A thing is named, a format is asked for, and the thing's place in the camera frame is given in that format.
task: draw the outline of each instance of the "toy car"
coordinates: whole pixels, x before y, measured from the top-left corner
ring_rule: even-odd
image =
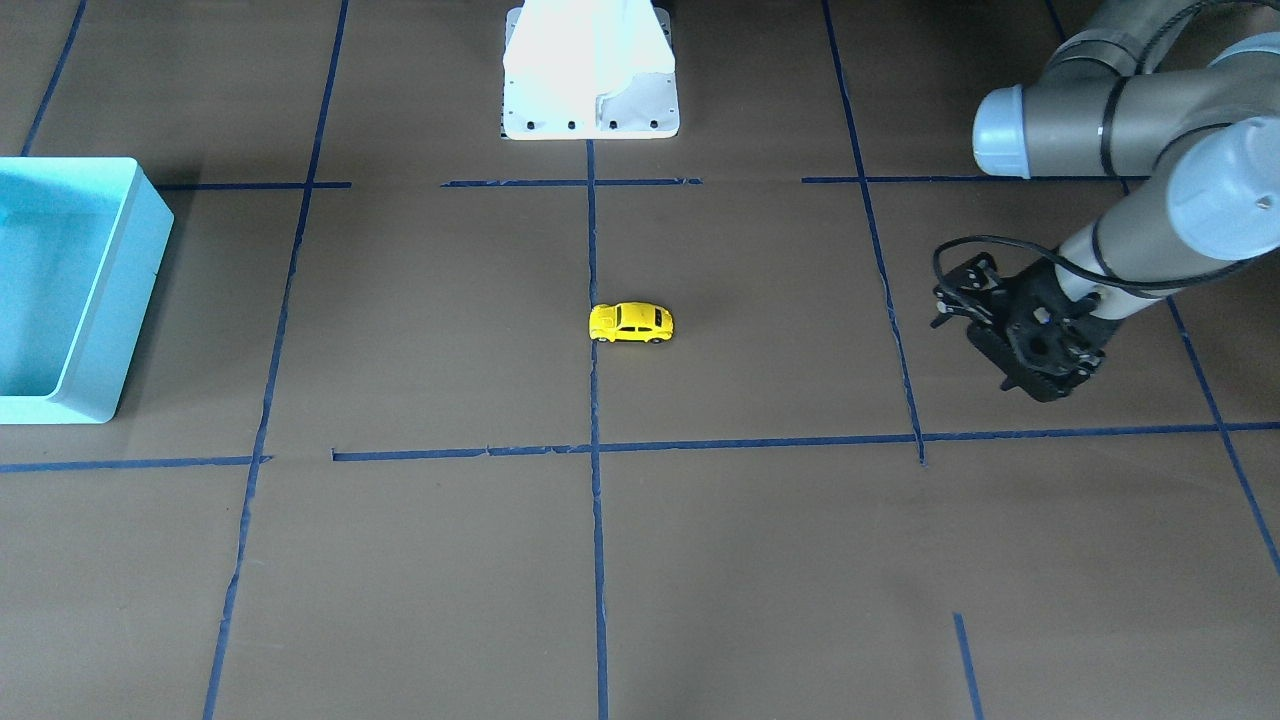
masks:
[[[591,340],[596,342],[664,342],[676,334],[676,320],[652,302],[618,302],[591,309]]]

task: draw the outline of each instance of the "brown floor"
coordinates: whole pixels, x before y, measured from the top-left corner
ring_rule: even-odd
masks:
[[[512,4],[0,4],[0,154],[177,217],[116,419],[0,430],[0,716],[1280,716],[1280,261],[1051,405],[928,328],[1123,196],[969,149],[1096,1],[686,0],[594,146],[498,137]]]

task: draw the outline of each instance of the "plastic bin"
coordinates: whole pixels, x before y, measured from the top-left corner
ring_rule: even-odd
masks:
[[[129,158],[0,158],[0,424],[115,415],[173,213]]]

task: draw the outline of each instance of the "robotic arm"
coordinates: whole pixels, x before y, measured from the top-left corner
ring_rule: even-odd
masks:
[[[1149,72],[1217,4],[1106,0],[1036,85],[997,90],[978,109],[974,156],[989,174],[1149,176],[1056,251],[973,236],[934,252],[933,327],[968,318],[969,341],[1007,377],[1002,389],[1066,397],[1102,365],[1124,318],[1280,247],[1280,32],[1206,69]],[[945,273],[941,254],[969,243],[1041,258],[1010,278],[986,252]]]

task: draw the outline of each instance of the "blue tape line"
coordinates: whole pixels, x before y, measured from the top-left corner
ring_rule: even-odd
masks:
[[[65,462],[6,462],[0,473],[61,473],[73,470],[132,470],[147,468],[200,468],[210,465],[248,465],[248,455],[225,457],[152,457],[145,460],[70,460]]]
[[[591,518],[595,521],[595,682],[600,720],[609,720],[608,609],[604,603],[604,506],[600,501],[600,377],[599,352],[591,343]]]
[[[933,183],[933,182],[1007,182],[1007,183],[1041,183],[1041,182],[1111,182],[1116,178],[1112,177],[1092,177],[1092,176],[1042,176],[1030,179],[1014,178],[1005,176],[869,176],[867,178],[856,178],[852,176],[809,176],[800,178],[800,182],[805,184],[855,184],[865,179],[868,183],[874,184],[895,184],[895,183]],[[1125,177],[1123,181],[1144,181],[1146,177]]]
[[[867,184],[867,168],[863,164],[863,150],[858,142],[858,126],[854,123],[854,106],[849,99],[849,83],[845,81],[845,65],[840,59],[840,45],[836,42],[836,26],[831,19],[831,0],[822,0],[822,14],[827,20],[827,40],[831,44],[831,60],[836,68],[836,81],[840,85],[840,100],[845,106],[845,122],[849,124],[849,143],[854,150],[854,165],[858,169],[859,187],[863,191],[863,206],[867,210],[867,225],[872,234],[872,250],[876,252],[876,269],[884,286],[884,310],[888,313],[890,329],[897,346],[897,360],[902,370],[902,391],[906,395],[906,407],[911,416],[911,432],[915,433],[915,451],[920,465],[925,465],[924,437],[920,432],[920,414],[915,406],[915,391],[911,389],[911,373],[906,366],[906,348],[902,346],[902,333],[897,327],[897,311],[893,309],[893,291],[888,283],[888,269],[884,266],[884,254],[881,249],[879,231],[876,227],[876,210],[872,206],[872,191]]]
[[[1280,430],[1280,421],[1239,423],[1228,425],[1231,430]],[[1121,425],[1102,428],[1043,428],[1018,430],[970,430],[955,433],[924,433],[925,442],[973,442],[993,439],[1043,439],[1080,437],[1123,437],[1216,433],[1210,423],[1185,425]],[[600,452],[660,452],[667,450],[737,450],[753,447],[820,447],[849,445],[905,445],[914,443],[911,433],[868,436],[812,436],[783,438],[736,439],[677,439],[649,442],[602,442]],[[503,457],[511,455],[582,455],[591,452],[591,445],[518,445],[509,447],[457,447],[445,450],[390,450],[371,452],[330,451],[334,462],[370,462],[380,460],[438,460],[447,457]]]
[[[794,438],[691,439],[659,442],[608,442],[602,452],[653,452],[662,450],[736,450],[750,447],[815,447],[833,445],[897,445],[915,442],[914,434],[831,436]]]
[[[977,430],[960,433],[925,433],[928,442],[956,442],[956,441],[983,441],[983,439],[1037,439],[1037,438],[1069,438],[1069,437],[1119,437],[1119,436],[1161,436],[1181,433],[1213,433],[1217,425],[1188,424],[1188,425],[1132,425],[1114,428],[1050,428],[1033,430]]]
[[[253,496],[257,493],[257,478],[262,466],[264,451],[266,448],[266,430],[271,421],[271,404],[275,398],[275,380],[280,372],[280,355],[284,351],[284,333],[289,323],[289,296],[293,292],[293,278],[298,272],[298,252],[302,249],[302,238],[306,233],[307,214],[311,211],[311,193],[316,178],[316,168],[320,165],[320,149],[324,145],[325,120],[329,117],[329,101],[333,97],[333,86],[338,76],[338,58],[342,53],[342,37],[347,27],[347,5],[349,0],[342,0],[338,12],[338,29],[333,38],[333,54],[329,58],[329,76],[325,79],[324,96],[320,101],[320,117],[316,120],[315,142],[311,145],[311,163],[307,168],[306,187],[302,191],[302,205],[298,209],[298,227],[293,236],[293,251],[289,256],[289,273],[284,281],[284,293],[280,299],[280,314],[275,324],[275,343],[271,347],[271,364],[266,374],[266,388],[262,393],[262,419],[259,421],[257,434],[253,438],[253,459],[248,466],[248,478],[244,483],[244,505],[241,509],[239,537],[236,543],[236,570],[227,584],[227,596],[223,600],[223,618],[218,625],[218,644],[214,648],[214,665],[209,673],[209,689],[205,693],[204,720],[212,720],[214,710],[218,705],[218,688],[223,676],[223,662],[227,657],[227,642],[230,637],[232,616],[236,611],[236,596],[239,591],[241,571],[244,566],[244,547],[248,542],[250,520],[252,519]]]
[[[603,179],[595,181],[598,186],[667,186],[667,184],[703,184],[699,178],[639,178],[639,179]]]
[[[581,179],[449,181],[440,187],[582,187]]]
[[[586,264],[590,269],[588,282],[588,299],[594,307],[599,302],[599,293],[595,284],[595,240],[598,236],[595,225],[595,142],[586,141]]]
[[[635,179],[480,179],[480,181],[449,181],[440,187],[586,187],[594,182],[603,186],[669,186],[669,184],[703,184],[700,178],[635,178]]]
[[[586,258],[590,272],[588,296],[596,304],[595,286],[595,142],[586,141]],[[595,684],[599,720],[609,720],[609,652],[607,642],[608,611],[604,605],[604,505],[600,501],[600,373],[599,347],[591,343],[591,518],[595,523],[593,552],[595,557]]]
[[[978,676],[973,671],[973,655],[969,652],[969,633],[964,629],[964,615],[952,612],[956,624],[956,642],[960,643],[960,660],[964,662],[964,678],[969,684],[969,703],[973,705],[973,720],[984,720],[982,696],[978,693]]]
[[[1062,18],[1057,15],[1057,8],[1053,6],[1053,0],[1044,0],[1044,8],[1048,10],[1048,17],[1053,20],[1053,32],[1057,33],[1059,42],[1066,42],[1066,31],[1062,29]]]
[[[1165,304],[1169,306],[1169,311],[1174,316],[1174,324],[1178,325],[1178,333],[1181,336],[1183,346],[1187,348],[1187,357],[1190,359],[1192,368],[1196,370],[1196,379],[1199,382],[1201,391],[1204,393],[1204,401],[1208,402],[1208,410],[1213,415],[1213,423],[1217,425],[1219,434],[1222,438],[1222,446],[1226,448],[1226,455],[1231,460],[1231,468],[1235,469],[1235,478],[1240,483],[1240,489],[1244,491],[1244,498],[1249,503],[1249,511],[1253,512],[1253,521],[1258,527],[1258,533],[1262,534],[1262,543],[1267,548],[1267,555],[1271,556],[1271,565],[1275,568],[1276,574],[1280,575],[1280,552],[1276,551],[1275,538],[1271,537],[1271,529],[1267,527],[1267,520],[1262,516],[1262,507],[1258,506],[1258,501],[1253,496],[1253,487],[1249,484],[1249,478],[1244,474],[1244,465],[1240,464],[1240,456],[1235,452],[1235,443],[1231,442],[1231,433],[1228,430],[1226,423],[1222,421],[1222,413],[1217,407],[1217,400],[1213,398],[1213,391],[1208,387],[1208,378],[1204,375],[1204,368],[1201,365],[1199,356],[1196,352],[1196,346],[1192,343],[1192,336],[1187,331],[1187,324],[1183,323],[1183,315],[1178,311],[1178,305],[1174,302],[1174,299],[1166,297]]]
[[[1226,429],[1233,433],[1254,430],[1280,430],[1280,423],[1228,423]]]
[[[195,192],[219,190],[351,190],[349,182],[197,182],[197,183],[170,183],[157,184],[161,192]]]
[[[87,5],[88,0],[81,0],[79,6],[76,8],[76,18],[72,20],[70,31],[67,33],[63,54],[58,56],[58,65],[54,67],[54,74],[49,78],[49,87],[45,88],[45,96],[40,100],[40,109],[36,110],[36,119],[32,120],[31,129],[27,132],[27,140],[22,143],[22,158],[31,156],[31,146],[36,142],[40,123],[45,122],[45,111],[49,110],[49,101],[54,99],[54,90],[58,88],[58,81],[63,77],[63,68],[67,67],[67,58],[72,54],[72,45],[76,44],[76,33],[79,32],[79,24],[84,18],[84,8]]]
[[[447,450],[389,450],[372,452],[329,451],[334,462],[376,462],[387,460],[439,460],[445,457],[508,457],[515,455],[580,455],[590,445],[521,445],[511,447],[456,447]]]

